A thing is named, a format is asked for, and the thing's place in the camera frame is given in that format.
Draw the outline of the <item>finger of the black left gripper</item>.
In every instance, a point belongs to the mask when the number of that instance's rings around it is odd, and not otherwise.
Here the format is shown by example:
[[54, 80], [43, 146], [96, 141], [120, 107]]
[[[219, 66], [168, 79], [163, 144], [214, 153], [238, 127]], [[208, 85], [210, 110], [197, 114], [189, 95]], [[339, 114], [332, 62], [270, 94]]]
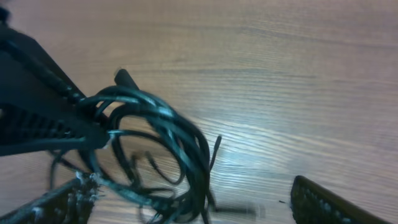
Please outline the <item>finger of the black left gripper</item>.
[[110, 136], [96, 123], [73, 109], [29, 111], [1, 104], [1, 155], [46, 150], [100, 149]]
[[18, 61], [48, 88], [75, 105], [85, 95], [33, 38], [8, 27], [1, 28], [1, 50]]

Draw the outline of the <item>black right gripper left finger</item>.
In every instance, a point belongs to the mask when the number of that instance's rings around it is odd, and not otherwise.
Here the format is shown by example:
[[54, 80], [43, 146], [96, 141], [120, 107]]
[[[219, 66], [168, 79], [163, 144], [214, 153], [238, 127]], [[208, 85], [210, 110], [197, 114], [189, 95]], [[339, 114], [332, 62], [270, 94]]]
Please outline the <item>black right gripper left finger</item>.
[[76, 178], [3, 216], [1, 224], [87, 224], [98, 199], [92, 175]]

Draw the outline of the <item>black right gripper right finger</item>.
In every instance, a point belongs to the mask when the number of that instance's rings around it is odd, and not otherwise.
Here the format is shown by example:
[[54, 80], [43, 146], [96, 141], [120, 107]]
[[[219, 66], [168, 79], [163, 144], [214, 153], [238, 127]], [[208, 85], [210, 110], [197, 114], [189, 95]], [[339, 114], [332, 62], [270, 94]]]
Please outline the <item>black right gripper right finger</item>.
[[388, 224], [302, 175], [294, 179], [290, 208], [297, 224]]

